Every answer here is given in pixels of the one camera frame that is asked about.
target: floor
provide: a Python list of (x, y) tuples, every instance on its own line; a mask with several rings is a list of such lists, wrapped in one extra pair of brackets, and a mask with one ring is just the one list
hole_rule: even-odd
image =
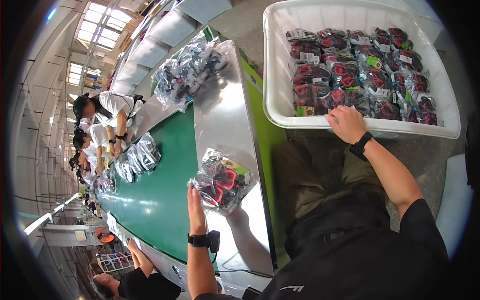
[[(208, 24), (235, 41), (237, 46), (259, 65), (257, 72), (261, 75), (264, 61), (262, 14), (268, 5), (276, 1), (232, 0), (231, 2), (232, 9), (214, 18)], [(198, 26), (197, 31), (179, 45), (184, 45), (199, 30)], [(462, 126), (460, 137), (450, 140), (429, 136), (412, 136), (408, 140), (380, 140), (379, 142), (410, 170), (436, 218), (444, 190), (446, 160), (464, 152), (466, 117), (470, 109), (468, 104), (472, 103), (473, 94), (467, 83), (465, 67), (446, 32), (440, 33), (435, 47), (444, 62), (458, 102)], [(180, 46), (170, 49), (168, 57), (179, 48)], [(150, 73), (153, 74), (157, 67), (153, 68)], [(137, 86), (135, 93), (145, 95), (150, 92), (151, 74)], [(307, 146), (314, 156), (314, 168), (318, 172), (318, 176), (323, 179), (325, 189), (334, 189), (340, 183), (342, 153), (347, 145), (335, 136), (325, 136), (323, 130), (287, 130), (287, 136), (293, 137)], [(398, 214), (391, 203), (388, 203), (387, 209), (391, 216), (391, 228), (398, 231)]]

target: cable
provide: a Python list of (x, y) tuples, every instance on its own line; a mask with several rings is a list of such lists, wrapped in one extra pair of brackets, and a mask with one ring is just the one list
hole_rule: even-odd
[(265, 273), (261, 273), (261, 272), (255, 272), (255, 271), (250, 271), (250, 270), (245, 270), (245, 269), (237, 269), (237, 270), (227, 269), (227, 270), (217, 271), (217, 272), (240, 272), (240, 271), (247, 272), (247, 273), (250, 273), (250, 274), (253, 274), (253, 275), (257, 275), (257, 276), (261, 276), (261, 277), (265, 277), (265, 278), (273, 278), (273, 276), (271, 276), (271, 275), (269, 275), (269, 274), (265, 274)]

